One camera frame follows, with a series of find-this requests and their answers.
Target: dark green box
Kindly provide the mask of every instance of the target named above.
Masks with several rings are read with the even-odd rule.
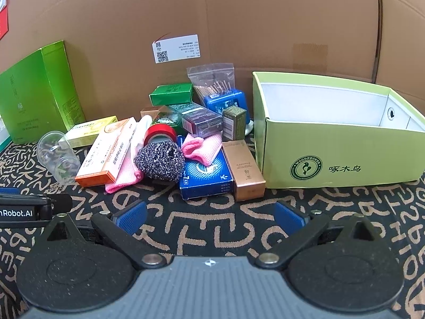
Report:
[[[176,113],[159,113],[158,116],[152,121],[152,124],[168,124],[170,127],[174,128],[178,136],[188,135],[187,130],[185,130],[182,126],[179,126],[173,121],[178,118],[176,115]]]
[[[247,111],[232,105],[223,110],[223,141],[244,140]]]
[[[152,105],[192,103],[192,84],[171,84],[158,86],[150,95]]]

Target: clear plastic cup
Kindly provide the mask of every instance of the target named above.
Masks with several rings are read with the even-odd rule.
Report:
[[[61,185],[75,182],[81,163],[62,132],[52,131],[41,137],[37,145],[37,158]]]

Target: plastic zip bag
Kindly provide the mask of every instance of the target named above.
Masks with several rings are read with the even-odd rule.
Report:
[[[235,68],[232,63],[212,63],[189,67],[188,77],[198,95],[201,104],[208,95],[222,95],[235,88]]]

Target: pink glove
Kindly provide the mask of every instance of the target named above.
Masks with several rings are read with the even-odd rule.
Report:
[[[134,157],[145,141],[145,133],[152,123],[152,117],[145,115],[138,123],[131,139],[130,147],[125,154],[120,172],[114,183],[106,184],[106,193],[114,193],[123,187],[138,183],[143,179],[143,173],[135,166]]]
[[[221,133],[213,134],[205,139],[200,137],[194,138],[193,135],[189,133],[181,145],[181,151],[184,157],[198,161],[206,167],[212,164],[221,148]]]

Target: round black pad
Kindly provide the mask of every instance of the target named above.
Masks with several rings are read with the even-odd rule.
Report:
[[[307,301],[343,313],[388,308],[403,287],[403,272],[391,251],[364,240],[304,250],[290,262],[288,278]]]
[[[29,253],[16,275],[23,298],[35,307],[73,313],[118,299],[134,277],[130,261],[102,245],[48,242]]]

